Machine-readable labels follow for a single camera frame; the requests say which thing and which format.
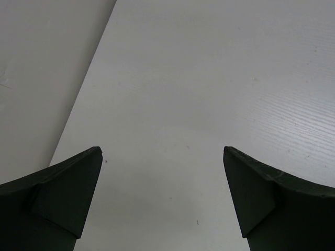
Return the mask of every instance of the gray wall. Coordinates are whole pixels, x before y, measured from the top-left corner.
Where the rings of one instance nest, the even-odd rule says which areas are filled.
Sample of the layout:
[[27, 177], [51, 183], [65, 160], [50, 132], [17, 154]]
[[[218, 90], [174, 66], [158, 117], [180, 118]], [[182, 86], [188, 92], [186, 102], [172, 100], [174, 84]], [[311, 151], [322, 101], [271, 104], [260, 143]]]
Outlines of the gray wall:
[[0, 1], [0, 183], [49, 165], [115, 1]]

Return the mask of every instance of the white surface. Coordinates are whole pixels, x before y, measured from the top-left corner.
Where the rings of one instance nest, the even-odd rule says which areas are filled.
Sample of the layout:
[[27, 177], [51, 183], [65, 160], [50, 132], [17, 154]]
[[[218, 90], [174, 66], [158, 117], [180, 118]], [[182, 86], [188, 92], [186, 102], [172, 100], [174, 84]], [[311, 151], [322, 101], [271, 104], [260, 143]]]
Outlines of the white surface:
[[0, 184], [49, 165], [114, 2], [0, 1]]
[[99, 145], [108, 161], [76, 250], [248, 250], [225, 145], [335, 186], [334, 13], [119, 0], [53, 158]]

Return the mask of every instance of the dark plastic part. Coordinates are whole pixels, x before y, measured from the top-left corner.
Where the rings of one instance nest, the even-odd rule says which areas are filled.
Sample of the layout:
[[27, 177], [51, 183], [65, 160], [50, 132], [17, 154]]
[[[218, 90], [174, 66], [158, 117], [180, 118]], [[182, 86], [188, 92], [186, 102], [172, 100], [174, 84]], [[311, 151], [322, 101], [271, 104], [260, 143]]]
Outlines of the dark plastic part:
[[335, 189], [225, 147], [224, 165], [242, 237], [251, 251], [335, 250]]
[[100, 147], [93, 147], [1, 185], [1, 250], [72, 251], [83, 232], [102, 161]]

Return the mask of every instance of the white board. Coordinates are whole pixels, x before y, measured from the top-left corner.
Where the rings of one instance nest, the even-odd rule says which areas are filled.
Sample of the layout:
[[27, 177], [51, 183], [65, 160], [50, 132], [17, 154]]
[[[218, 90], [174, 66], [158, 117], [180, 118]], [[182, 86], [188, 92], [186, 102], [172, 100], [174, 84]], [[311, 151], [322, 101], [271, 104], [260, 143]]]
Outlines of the white board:
[[222, 150], [335, 186], [335, 5], [119, 0], [53, 158], [105, 163], [77, 251], [248, 250]]

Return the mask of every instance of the white table surface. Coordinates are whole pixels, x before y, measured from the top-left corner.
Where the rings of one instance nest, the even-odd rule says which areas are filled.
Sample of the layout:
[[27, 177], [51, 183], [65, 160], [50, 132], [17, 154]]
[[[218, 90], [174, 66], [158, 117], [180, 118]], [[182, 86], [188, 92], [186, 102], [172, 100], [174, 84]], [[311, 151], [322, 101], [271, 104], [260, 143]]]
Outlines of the white table surface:
[[334, 13], [332, 0], [118, 0], [52, 161], [103, 150], [75, 250], [248, 250], [225, 145], [335, 186]]

